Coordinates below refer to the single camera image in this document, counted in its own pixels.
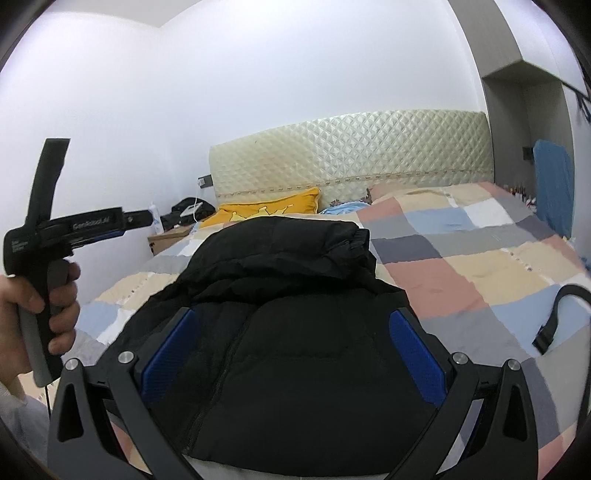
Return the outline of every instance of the jacket sleeve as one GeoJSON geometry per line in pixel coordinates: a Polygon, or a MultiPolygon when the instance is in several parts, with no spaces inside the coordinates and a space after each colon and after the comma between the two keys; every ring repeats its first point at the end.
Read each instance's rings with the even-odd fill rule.
{"type": "Polygon", "coordinates": [[[12,435],[41,463],[47,464],[47,408],[25,395],[16,379],[8,387],[0,383],[0,417],[12,435]]]}

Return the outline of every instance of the ceiling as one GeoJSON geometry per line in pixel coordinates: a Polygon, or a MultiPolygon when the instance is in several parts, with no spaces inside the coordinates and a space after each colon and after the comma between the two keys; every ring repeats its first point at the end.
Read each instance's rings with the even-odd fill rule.
{"type": "Polygon", "coordinates": [[[162,27],[199,0],[56,0],[48,12],[87,12],[162,27]]]}

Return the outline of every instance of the pillow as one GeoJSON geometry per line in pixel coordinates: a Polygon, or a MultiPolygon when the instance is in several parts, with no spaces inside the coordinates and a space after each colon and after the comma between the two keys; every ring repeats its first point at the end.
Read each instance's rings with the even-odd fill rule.
{"type": "Polygon", "coordinates": [[[388,182],[375,184],[369,189],[369,194],[371,195],[371,199],[375,202],[386,196],[388,193],[394,193],[397,190],[407,189],[409,187],[413,187],[413,184],[404,184],[400,180],[390,180],[388,182]]]}
{"type": "Polygon", "coordinates": [[[268,202],[224,203],[219,206],[219,211],[215,215],[204,220],[200,226],[238,222],[248,218],[283,215],[284,213],[318,213],[319,196],[320,190],[314,187],[290,197],[268,202]]]}
{"type": "MultiPolygon", "coordinates": [[[[367,203],[368,205],[371,205],[371,203],[372,203],[371,192],[369,191],[369,189],[365,189],[365,191],[367,192],[365,197],[362,197],[359,200],[353,200],[353,201],[354,202],[363,202],[363,203],[367,203]]],[[[344,203],[351,203],[351,202],[341,202],[339,199],[335,199],[332,202],[330,202],[330,205],[328,208],[338,207],[339,205],[343,205],[344,203]]]]}

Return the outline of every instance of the bedside table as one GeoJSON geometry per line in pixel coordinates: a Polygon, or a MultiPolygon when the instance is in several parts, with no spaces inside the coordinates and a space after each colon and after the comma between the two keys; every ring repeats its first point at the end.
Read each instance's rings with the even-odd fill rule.
{"type": "Polygon", "coordinates": [[[149,236],[148,244],[150,245],[150,250],[154,255],[158,255],[160,252],[185,238],[192,228],[193,225],[178,226],[168,232],[149,236]]]}

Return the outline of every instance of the black strap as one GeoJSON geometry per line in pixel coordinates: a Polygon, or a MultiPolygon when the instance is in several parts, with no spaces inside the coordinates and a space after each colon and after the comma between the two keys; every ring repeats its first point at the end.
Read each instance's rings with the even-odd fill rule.
{"type": "MultiPolygon", "coordinates": [[[[556,294],[556,298],[554,299],[554,305],[552,306],[552,312],[550,313],[550,318],[545,325],[540,327],[538,331],[538,335],[535,336],[534,341],[532,344],[538,349],[538,351],[544,355],[548,351],[548,347],[552,341],[554,341],[554,334],[556,334],[556,329],[558,328],[558,303],[563,297],[567,295],[574,295],[584,301],[586,301],[589,306],[591,306],[591,292],[580,285],[565,285],[563,286],[558,293],[556,294]]],[[[587,379],[585,380],[585,387],[583,390],[583,398],[581,400],[581,407],[579,409],[579,418],[577,419],[577,432],[585,423],[587,419],[587,411],[589,409],[589,395],[591,392],[591,352],[589,352],[589,368],[587,370],[587,379]]]]}

